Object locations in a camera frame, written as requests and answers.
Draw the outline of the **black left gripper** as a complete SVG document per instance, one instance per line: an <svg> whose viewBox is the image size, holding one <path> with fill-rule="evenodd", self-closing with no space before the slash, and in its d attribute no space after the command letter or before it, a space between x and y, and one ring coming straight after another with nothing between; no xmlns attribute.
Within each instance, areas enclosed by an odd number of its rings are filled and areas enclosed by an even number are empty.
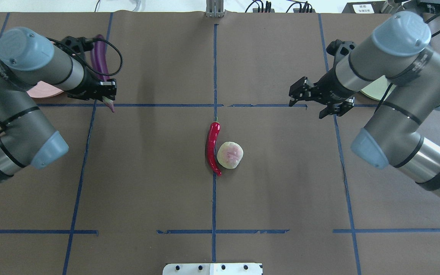
<svg viewBox="0 0 440 275"><path fill-rule="evenodd" d="M69 98L101 101L98 96L108 94L108 92L105 91L105 82L96 76L98 72L92 68L91 64L91 50L96 41L98 41L98 39L95 37L76 38L68 36L60 42L60 49L66 52L73 61L78 63L78 65L73 65L72 73L68 77L68 80L71 80L71 78L77 76L78 80L76 85L72 84L72 89L65 90ZM116 49L116 47L107 40L104 39L103 41L106 43L106 46L108 45L112 49ZM108 73L104 75L109 76L110 80L114 80L117 91L116 80L112 78L112 76L116 74L117 73Z"/></svg>

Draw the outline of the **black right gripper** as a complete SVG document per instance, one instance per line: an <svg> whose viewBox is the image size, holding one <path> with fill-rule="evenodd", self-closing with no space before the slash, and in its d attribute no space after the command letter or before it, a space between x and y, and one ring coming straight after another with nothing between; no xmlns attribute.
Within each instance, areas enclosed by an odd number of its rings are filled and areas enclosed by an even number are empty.
<svg viewBox="0 0 440 275"><path fill-rule="evenodd" d="M357 91L344 87L336 76L336 65L339 61L348 56L356 47L353 41L342 41L336 39L329 43L325 52L333 56L332 68L323 75L312 87L306 76L290 86L289 90L289 106L294 106L298 101L315 101L323 105L327 105L319 113L319 119L323 119L328 115L343 116L354 107Z"/></svg>

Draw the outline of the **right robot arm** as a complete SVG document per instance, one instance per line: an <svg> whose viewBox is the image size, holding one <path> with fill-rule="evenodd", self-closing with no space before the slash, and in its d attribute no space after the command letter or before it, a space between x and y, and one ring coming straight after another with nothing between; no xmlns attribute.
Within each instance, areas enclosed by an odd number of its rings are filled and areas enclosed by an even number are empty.
<svg viewBox="0 0 440 275"><path fill-rule="evenodd" d="M325 105L319 118L344 115L353 95L386 77L395 88L351 144L372 167L392 166L440 197L440 146L418 133L432 111L440 111L440 54L430 47L431 31L418 14L400 11L360 45L335 60L316 83L302 77L291 85L298 101Z"/></svg>

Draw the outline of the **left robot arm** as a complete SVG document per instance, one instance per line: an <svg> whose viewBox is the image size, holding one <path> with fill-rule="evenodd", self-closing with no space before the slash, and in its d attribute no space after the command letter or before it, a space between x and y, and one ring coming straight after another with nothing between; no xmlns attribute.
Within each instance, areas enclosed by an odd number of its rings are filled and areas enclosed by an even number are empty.
<svg viewBox="0 0 440 275"><path fill-rule="evenodd" d="M44 37L14 27L0 37L0 183L31 165L43 169L68 144L28 94L39 82L71 99L98 100L114 110L117 84L105 67L102 36Z"/></svg>

